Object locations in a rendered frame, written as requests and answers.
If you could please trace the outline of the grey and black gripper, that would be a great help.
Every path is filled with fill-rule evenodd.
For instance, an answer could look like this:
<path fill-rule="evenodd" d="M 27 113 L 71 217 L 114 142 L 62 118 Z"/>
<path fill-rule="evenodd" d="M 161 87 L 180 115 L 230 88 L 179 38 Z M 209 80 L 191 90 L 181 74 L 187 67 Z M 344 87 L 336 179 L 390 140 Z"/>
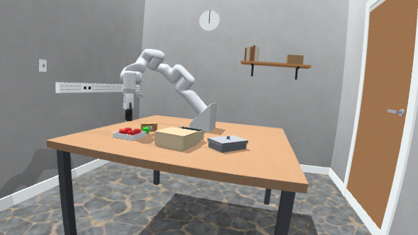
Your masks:
<path fill-rule="evenodd" d="M 125 109 L 125 119 L 127 121 L 132 121 L 132 110 L 134 108 L 134 94 L 135 93 L 124 93 L 124 106 Z"/>

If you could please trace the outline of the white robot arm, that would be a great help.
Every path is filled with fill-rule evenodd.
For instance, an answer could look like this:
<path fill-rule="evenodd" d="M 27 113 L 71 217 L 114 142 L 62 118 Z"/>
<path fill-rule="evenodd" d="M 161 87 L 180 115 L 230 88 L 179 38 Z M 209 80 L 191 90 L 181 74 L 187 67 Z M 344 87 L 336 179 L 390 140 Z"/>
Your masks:
<path fill-rule="evenodd" d="M 123 82 L 123 93 L 136 93 L 135 86 L 142 82 L 142 73 L 147 67 L 162 73 L 173 84 L 182 75 L 183 78 L 176 85 L 176 91 L 185 98 L 198 115 L 201 114 L 207 106 L 194 91 L 189 90 L 195 79 L 179 64 L 175 65 L 173 69 L 167 64 L 161 64 L 164 58 L 164 53 L 159 50 L 144 50 L 137 62 L 124 68 L 120 74 L 120 80 Z"/>

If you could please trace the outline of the brown cardboard box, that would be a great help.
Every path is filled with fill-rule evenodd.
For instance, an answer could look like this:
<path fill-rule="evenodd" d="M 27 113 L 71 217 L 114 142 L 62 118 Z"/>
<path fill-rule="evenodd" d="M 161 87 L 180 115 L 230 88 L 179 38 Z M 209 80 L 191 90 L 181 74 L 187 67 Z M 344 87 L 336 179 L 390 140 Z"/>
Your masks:
<path fill-rule="evenodd" d="M 141 122 L 140 129 L 142 130 L 143 127 L 148 127 L 150 131 L 157 131 L 157 123 L 156 122 Z"/>

